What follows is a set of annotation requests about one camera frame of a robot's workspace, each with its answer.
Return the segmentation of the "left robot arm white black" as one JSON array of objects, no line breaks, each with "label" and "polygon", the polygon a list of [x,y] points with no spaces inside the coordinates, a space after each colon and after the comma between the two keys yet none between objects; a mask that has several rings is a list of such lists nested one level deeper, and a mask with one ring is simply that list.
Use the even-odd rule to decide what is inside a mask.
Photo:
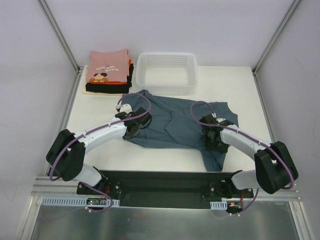
[{"label": "left robot arm white black", "polygon": [[147,128],[151,121],[152,115],[140,107],[129,113],[118,112],[107,123],[92,129],[76,133],[68,129],[60,131],[46,155],[51,165],[50,180],[77,180],[88,185],[94,194],[102,194],[107,178],[97,168],[85,163],[86,154],[113,139],[130,140],[137,137],[140,130]]}]

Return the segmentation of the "blue-grey t shirt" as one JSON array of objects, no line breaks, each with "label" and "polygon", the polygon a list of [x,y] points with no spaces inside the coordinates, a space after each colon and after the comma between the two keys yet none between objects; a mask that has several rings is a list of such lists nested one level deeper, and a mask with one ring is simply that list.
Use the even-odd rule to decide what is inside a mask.
[{"label": "blue-grey t shirt", "polygon": [[227,102],[192,106],[193,101],[189,99],[156,96],[141,90],[137,95],[125,97],[122,103],[129,104],[134,112],[141,107],[149,109],[152,116],[150,125],[131,139],[131,143],[144,148],[198,150],[207,171],[222,171],[226,155],[205,149],[204,134],[198,121],[215,112],[218,118],[238,125],[238,115],[230,110]]}]

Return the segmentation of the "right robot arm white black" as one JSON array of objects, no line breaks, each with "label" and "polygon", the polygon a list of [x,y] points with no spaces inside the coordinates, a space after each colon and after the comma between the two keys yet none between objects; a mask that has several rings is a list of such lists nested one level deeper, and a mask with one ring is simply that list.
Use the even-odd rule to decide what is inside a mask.
[{"label": "right robot arm white black", "polygon": [[267,142],[242,131],[231,121],[208,114],[199,120],[204,133],[207,150],[220,154],[234,147],[254,161],[254,170],[238,171],[225,184],[225,192],[237,197],[243,189],[263,189],[274,194],[281,189],[290,189],[299,177],[287,146],[281,142]]}]

